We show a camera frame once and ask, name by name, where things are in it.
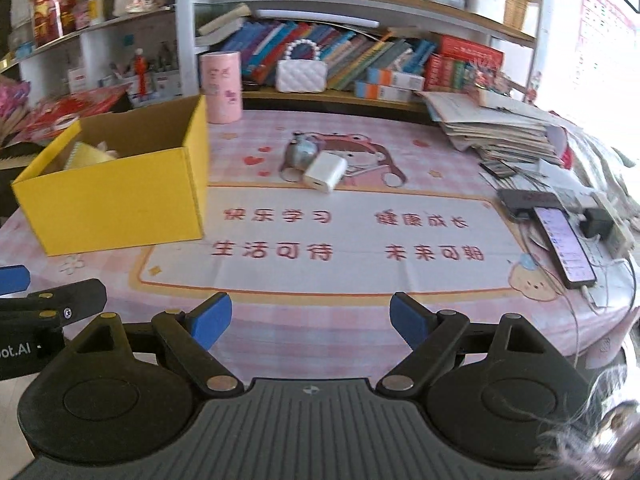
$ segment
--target black charger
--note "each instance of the black charger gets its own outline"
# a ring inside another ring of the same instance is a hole
[[[583,212],[586,220],[580,222],[580,231],[585,238],[593,238],[600,235],[601,240],[606,240],[613,229],[613,218],[606,210],[599,207],[588,207]]]

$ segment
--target pink cylindrical container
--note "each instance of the pink cylindrical container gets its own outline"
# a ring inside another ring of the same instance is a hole
[[[202,89],[207,97],[207,122],[227,124],[242,117],[239,52],[211,52],[200,56]]]

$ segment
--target black gripper base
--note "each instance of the black gripper base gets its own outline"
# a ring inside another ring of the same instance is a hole
[[[90,467],[39,457],[14,478],[575,480],[575,473],[474,462],[439,440],[417,405],[383,399],[364,379],[258,379],[242,396],[207,401],[182,436],[146,458]]]

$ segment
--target power strip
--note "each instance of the power strip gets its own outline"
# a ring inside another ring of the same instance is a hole
[[[603,208],[613,220],[613,227],[606,240],[604,240],[605,246],[609,251],[609,254],[614,260],[623,258],[629,251],[634,248],[636,240],[626,226],[626,224],[618,215],[618,212],[613,208],[611,202],[607,196],[601,191],[594,191],[591,193],[593,199],[597,202],[598,206]]]

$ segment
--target stack of papers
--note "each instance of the stack of papers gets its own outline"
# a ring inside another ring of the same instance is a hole
[[[546,137],[550,122],[543,118],[483,108],[466,94],[418,94],[427,103],[433,120],[440,123],[453,146],[461,152],[475,148],[482,160],[536,162],[541,158],[561,165]]]

